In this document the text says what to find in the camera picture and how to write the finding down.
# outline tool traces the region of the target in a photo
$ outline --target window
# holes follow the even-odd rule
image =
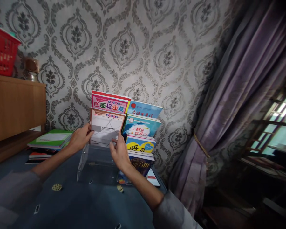
[[[286,151],[286,84],[271,99],[272,105],[245,147],[245,154],[273,155],[275,150]]]

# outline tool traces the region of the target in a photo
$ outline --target pink book cover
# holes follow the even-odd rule
[[[92,94],[92,107],[100,110],[111,111],[119,114],[125,114],[128,102],[114,98]]]

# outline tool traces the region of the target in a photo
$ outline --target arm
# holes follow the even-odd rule
[[[31,169],[31,172],[36,173],[42,182],[44,182],[57,167],[81,150],[90,140],[93,133],[94,131],[91,131],[91,125],[89,125],[89,123],[83,128],[77,129],[73,133],[70,143],[65,148],[44,162],[36,165]]]
[[[153,186],[145,177],[143,177],[135,167],[132,166],[129,160],[127,147],[119,132],[118,140],[113,139],[116,143],[114,147],[110,142],[110,152],[117,167],[128,177],[128,179],[137,188],[139,193],[143,196],[150,209],[153,211],[163,200],[163,193]]]
[[[118,140],[112,139],[112,141],[116,143],[116,146],[114,146],[112,142],[109,145],[112,158],[117,167],[138,189],[139,193],[153,211],[153,225],[156,229],[201,228],[171,191],[163,195],[159,189],[153,186],[132,166],[121,133],[119,133]]]
[[[23,173],[10,173],[0,180],[0,227],[12,225],[29,203],[42,189],[42,183],[65,160],[81,150],[93,135],[86,124],[76,130],[70,143],[60,152]]]

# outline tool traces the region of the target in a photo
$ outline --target curtain tie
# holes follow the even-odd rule
[[[207,156],[207,158],[210,158],[210,155],[208,154],[208,152],[206,151],[206,149],[201,145],[201,143],[199,142],[196,134],[194,133],[194,138],[197,142],[197,144],[200,146],[200,148],[202,149],[202,151],[204,152],[204,154]]]

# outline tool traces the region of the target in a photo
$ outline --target wooden cabinet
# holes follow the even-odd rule
[[[45,87],[38,82],[0,76],[0,141],[45,124]],[[31,139],[29,135],[25,134],[26,141]]]

